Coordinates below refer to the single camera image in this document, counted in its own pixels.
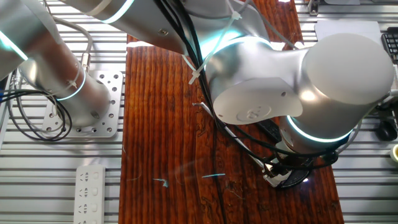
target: cable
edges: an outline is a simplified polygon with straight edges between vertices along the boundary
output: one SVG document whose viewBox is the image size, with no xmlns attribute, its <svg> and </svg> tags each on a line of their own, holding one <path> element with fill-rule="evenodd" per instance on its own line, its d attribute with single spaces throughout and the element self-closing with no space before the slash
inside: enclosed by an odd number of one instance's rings
<svg viewBox="0 0 398 224">
<path fill-rule="evenodd" d="M 239 14 L 242 14 L 243 11 L 246 10 L 246 8 L 248 7 L 249 3 L 251 3 L 251 2 L 252 2 L 252 0 L 246 0 L 246 2 L 244 2 L 244 4 L 242 5 L 242 7 L 241 7 L 240 9 L 238 9 L 236 12 L 238 12 Z M 185 8 L 185 10 L 186 10 L 190 15 L 195 16 L 195 17 L 198 17 L 198 18 L 201 18 L 201 19 L 229 19 L 229 18 L 231 17 L 230 14 L 228 14 L 228 15 L 223 15 L 223 16 L 206 16 L 206 15 L 202 15 L 202 14 L 193 12 L 193 11 L 187 9 L 187 8 Z"/>
<path fill-rule="evenodd" d="M 22 77 L 19 77 L 19 80 L 16 80 L 16 83 L 14 85 L 15 89 L 17 89 L 17 90 L 21 89 L 21 87 L 22 87 L 22 82 L 21 81 L 22 81 Z M 42 132 L 45 132 L 45 133 L 52 133 L 52 132 L 56 132 L 56 131 L 58 131 L 59 129 L 62 128 L 62 125 L 60 125 L 58 128 L 56 128 L 54 130 L 50 130 L 50 131 L 41 130 L 36 125 L 34 125 L 30 121 L 30 119 L 27 117 L 27 115 L 25 113 L 25 110 L 24 110 L 24 107 L 23 107 L 23 104 L 22 104 L 22 99 L 20 97 L 18 97 L 18 98 L 16 98 L 16 100 L 17 100 L 17 107 L 18 107 L 19 112 L 21 113 L 22 119 L 24 119 L 24 121 L 26 122 L 26 124 L 28 124 L 28 126 L 32 126 L 35 129 L 35 131 L 42 131 Z"/>
<path fill-rule="evenodd" d="M 49 4 L 47 3 L 47 0 L 43 0 L 43 2 L 44 2 L 44 6 L 47 8 L 49 14 L 52 16 L 51 9 L 49 7 Z M 64 19 L 60 19 L 60 18 L 55 17 L 55 16 L 53 16 L 53 19 L 54 19 L 55 22 L 57 22 L 57 23 L 59 23 L 61 25 L 70 27 L 70 28 L 75 29 L 77 31 L 80 31 L 82 34 L 84 34 L 87 37 L 87 48 L 86 48 L 85 53 L 90 53 L 91 52 L 91 48 L 93 47 L 93 42 L 94 41 L 93 41 L 93 37 L 91 36 L 91 34 L 86 29 L 82 28 L 81 26 L 79 26 L 77 24 L 74 24 L 72 22 L 68 22 L 68 21 L 66 21 Z"/>
<path fill-rule="evenodd" d="M 72 117 L 70 116 L 69 112 L 66 110 L 66 108 L 57 100 L 54 100 L 52 97 L 47 96 L 47 93 L 44 91 L 39 91 L 39 90 L 15 90 L 15 89 L 10 89 L 10 90 L 4 90 L 4 91 L 0 91 L 3 93 L 8 93 L 3 95 L 2 100 L 0 101 L 0 103 L 4 103 L 7 102 L 7 107 L 8 107 L 8 112 L 10 115 L 10 118 L 12 120 L 12 122 L 14 123 L 15 127 L 25 136 L 27 136 L 28 138 L 31 138 L 33 140 L 37 140 L 37 141 L 46 141 L 46 142 L 55 142 L 55 141 L 59 141 L 62 140 L 63 138 L 67 137 L 70 133 L 70 131 L 72 130 Z M 37 136 L 31 136 L 30 134 L 27 134 L 17 123 L 17 121 L 15 120 L 14 117 L 14 113 L 12 112 L 12 103 L 11 100 L 14 98 L 20 98 L 22 96 L 27 96 L 27 95 L 43 95 L 46 96 L 57 108 L 57 111 L 59 111 L 61 120 L 62 120 L 62 126 L 61 126 L 61 130 L 60 132 L 55 135 L 54 137 L 45 137 L 39 134 L 39 132 L 43 132 L 41 130 L 38 130 L 37 127 L 33 126 L 32 123 L 26 119 L 27 117 L 25 116 L 22 107 L 19 108 L 21 109 L 21 115 L 22 118 L 25 120 L 26 124 L 28 125 L 29 129 Z M 69 120 L 70 123 L 70 127 L 67 130 L 66 129 L 66 116 Z"/>
<path fill-rule="evenodd" d="M 166 17 L 166 19 L 168 20 L 170 25 L 173 27 L 173 29 L 176 31 L 176 33 L 179 35 L 179 37 L 182 39 L 183 43 L 186 45 L 187 52 L 188 52 L 188 54 L 189 54 L 189 56 L 190 56 L 190 58 L 191 58 L 191 60 L 192 60 L 192 62 L 194 64 L 194 66 L 196 66 L 196 68 L 198 68 L 200 65 L 203 65 L 203 59 L 201 57 L 200 44 L 198 42 L 198 37 L 197 37 L 196 31 L 195 31 L 193 22 L 192 22 L 190 16 L 188 15 L 188 12 L 185 10 L 184 6 L 182 5 L 182 3 L 179 0 L 173 0 L 172 1 L 174 6 L 175 6 L 175 8 L 176 8 L 176 10 L 178 11 L 178 14 L 181 15 L 181 17 L 182 17 L 181 19 L 183 19 L 184 25 L 188 26 L 188 29 L 189 29 L 189 31 L 191 33 L 191 37 L 193 39 L 193 44 L 194 44 L 195 50 L 193 50 L 191 43 L 189 43 L 189 41 L 185 37 L 184 30 L 181 28 L 181 26 L 177 25 L 176 21 L 178 21 L 179 18 L 178 17 L 173 18 L 170 15 L 169 11 L 172 11 L 172 8 L 168 7 L 169 10 L 166 9 L 165 5 L 168 4 L 167 1 L 166 0 L 154 0 L 154 1 L 156 3 L 157 7 L 162 11 L 163 15 Z M 206 103 L 207 103 L 207 105 L 209 105 L 210 111 L 211 111 L 211 113 L 212 113 L 212 115 L 213 115 L 213 117 L 215 119 L 216 126 L 217 126 L 217 128 L 220 131 L 222 131 L 222 130 L 224 130 L 223 127 L 225 127 L 225 124 L 223 122 L 221 122 L 215 116 L 215 112 L 214 112 L 214 109 L 213 109 L 212 100 L 211 100 L 211 96 L 210 96 L 209 86 L 207 84 L 206 76 L 205 76 L 205 73 L 204 73 L 203 70 L 200 71 L 199 81 L 200 81 L 200 86 L 201 86 L 203 95 L 205 97 Z M 237 140 L 236 138 L 234 138 L 234 137 L 232 137 L 230 135 L 228 135 L 228 136 L 233 141 L 236 142 L 236 140 Z M 252 156 L 252 157 L 254 157 L 256 159 L 259 159 L 260 161 L 262 161 L 265 164 L 269 164 L 269 165 L 272 165 L 272 166 L 275 166 L 275 167 L 283 167 L 283 168 L 286 168 L 286 169 L 301 169 L 301 170 L 318 169 L 318 168 L 330 166 L 332 163 L 336 162 L 337 159 L 338 159 L 338 155 L 336 154 L 335 151 L 333 151 L 333 152 L 327 151 L 327 152 L 322 152 L 322 153 L 319 153 L 319 154 L 307 154 L 305 156 L 308 156 L 308 157 L 310 157 L 312 155 L 326 156 L 328 154 L 329 155 L 334 155 L 335 156 L 334 159 L 331 160 L 329 163 L 325 163 L 325 164 L 322 164 L 322 165 L 319 165 L 319 166 L 287 166 L 287 165 L 283 165 L 283 164 L 275 164 L 275 163 L 269 162 L 269 160 L 261 158 L 261 157 L 255 155 L 255 153 L 253 153 L 251 151 L 248 151 L 245 148 L 242 148 L 242 147 L 240 147 L 240 148 L 244 152 L 249 154 L 250 156 Z M 271 146 L 271 150 L 273 150 L 273 149 L 278 149 L 278 148 L 276 148 L 274 146 Z M 288 152 L 286 152 L 286 151 L 282 151 L 280 149 L 278 149 L 278 150 L 282 154 L 288 154 Z M 291 156 L 295 156 L 295 157 L 300 157 L 300 154 L 291 153 L 290 155 Z"/>
<path fill-rule="evenodd" d="M 357 135 L 361 129 L 361 126 L 362 126 L 362 120 L 358 123 L 356 130 L 355 130 L 353 136 L 351 137 L 351 139 L 349 139 L 348 142 L 342 148 L 336 150 L 337 154 L 342 153 L 344 150 L 346 150 L 348 148 L 348 146 L 350 144 L 352 144 L 354 142 L 355 138 L 357 137 Z"/>
</svg>

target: power strip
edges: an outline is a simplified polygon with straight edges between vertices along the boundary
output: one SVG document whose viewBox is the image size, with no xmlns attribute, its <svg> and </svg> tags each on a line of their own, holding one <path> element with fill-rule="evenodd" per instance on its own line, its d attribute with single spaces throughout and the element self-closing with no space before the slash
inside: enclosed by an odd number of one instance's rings
<svg viewBox="0 0 398 224">
<path fill-rule="evenodd" d="M 103 224 L 105 167 L 80 166 L 76 170 L 73 224 Z"/>
</svg>

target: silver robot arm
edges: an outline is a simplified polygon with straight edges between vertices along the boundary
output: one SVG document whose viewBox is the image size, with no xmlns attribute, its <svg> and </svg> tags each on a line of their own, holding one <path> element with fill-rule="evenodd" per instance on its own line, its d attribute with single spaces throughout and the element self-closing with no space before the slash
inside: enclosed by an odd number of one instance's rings
<svg viewBox="0 0 398 224">
<path fill-rule="evenodd" d="M 156 46 L 186 48 L 153 1 L 63 0 L 89 16 Z M 238 10 L 243 2 L 232 0 Z M 216 47 L 231 14 L 225 0 L 187 1 L 203 57 Z M 390 91 L 392 62 L 382 47 L 354 34 L 338 34 L 310 49 L 272 50 L 264 24 L 249 6 L 234 21 L 206 65 L 217 117 L 249 124 L 276 116 L 281 147 L 317 152 L 346 138 Z"/>
<path fill-rule="evenodd" d="M 154 1 L 62 2 L 144 42 L 187 54 L 185 44 Z M 33 71 L 32 68 L 37 67 L 53 74 L 53 77 L 40 78 L 41 72 L 25 72 L 31 74 L 26 75 L 28 79 L 34 77 L 31 82 L 35 86 L 59 91 L 65 88 L 65 81 L 74 79 L 79 66 L 76 68 L 77 60 L 60 39 L 50 16 L 37 4 L 36 0 L 0 0 L 3 37 L 0 75 L 23 62 L 22 69 Z M 231 0 L 230 4 L 238 11 L 244 3 Z M 310 49 L 275 51 L 259 13 L 248 6 L 241 13 L 242 19 L 233 21 L 221 45 L 217 45 L 229 22 L 229 7 L 225 0 L 185 3 L 203 58 L 215 50 L 206 64 L 206 77 L 215 115 L 225 123 L 250 124 L 282 116 L 283 141 L 278 143 L 278 148 L 297 154 L 317 153 L 344 144 L 358 122 L 388 95 L 394 74 L 392 62 L 373 41 L 360 35 L 338 34 Z M 23 13 L 11 13 L 16 10 Z M 16 32 L 17 26 L 22 33 Z M 188 31 L 186 33 L 188 41 L 192 41 Z M 25 56 L 7 45 L 8 40 Z M 106 93 L 94 80 L 83 85 L 79 78 L 77 84 L 84 86 L 84 91 L 82 89 L 74 100 L 65 101 L 70 102 L 68 109 L 76 110 L 75 100 L 83 104 L 89 102 L 90 106 L 83 107 L 81 114 L 76 112 L 74 118 L 79 121 L 92 117 L 92 111 L 101 116 L 106 103 L 90 104 L 86 94 L 104 96 Z M 72 93 L 70 90 L 57 97 Z M 288 175 L 285 172 L 284 177 L 274 175 L 274 183 L 272 179 L 268 181 L 278 185 L 289 175 L 290 171 Z"/>
</svg>

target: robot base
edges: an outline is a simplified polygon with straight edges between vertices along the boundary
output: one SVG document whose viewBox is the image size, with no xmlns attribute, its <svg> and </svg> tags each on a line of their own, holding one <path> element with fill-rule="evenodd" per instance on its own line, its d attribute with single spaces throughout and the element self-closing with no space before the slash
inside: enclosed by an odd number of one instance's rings
<svg viewBox="0 0 398 224">
<path fill-rule="evenodd" d="M 114 71 L 90 71 L 90 75 L 108 88 L 109 94 L 111 95 L 109 110 L 101 119 L 91 126 L 75 127 L 73 125 L 68 137 L 110 138 L 118 131 L 123 74 Z M 48 102 L 45 110 L 43 130 L 57 129 L 62 123 L 62 120 L 58 116 L 54 116 L 52 111 L 53 104 Z"/>
</svg>

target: dark wood grain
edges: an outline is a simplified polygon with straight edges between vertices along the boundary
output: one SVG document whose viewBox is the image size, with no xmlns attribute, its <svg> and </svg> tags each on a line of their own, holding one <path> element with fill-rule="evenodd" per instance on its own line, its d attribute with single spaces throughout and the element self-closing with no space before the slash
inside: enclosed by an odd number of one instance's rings
<svg viewBox="0 0 398 224">
<path fill-rule="evenodd" d="M 286 38 L 302 40 L 293 1 L 255 2 Z M 190 74 L 178 54 L 128 49 L 120 224 L 343 223 L 330 167 L 292 189 L 273 189 L 210 116 L 192 106 L 203 96 L 198 83 L 188 85 Z M 256 127 L 245 129 L 266 140 Z M 212 174 L 219 176 L 204 177 Z"/>
</svg>

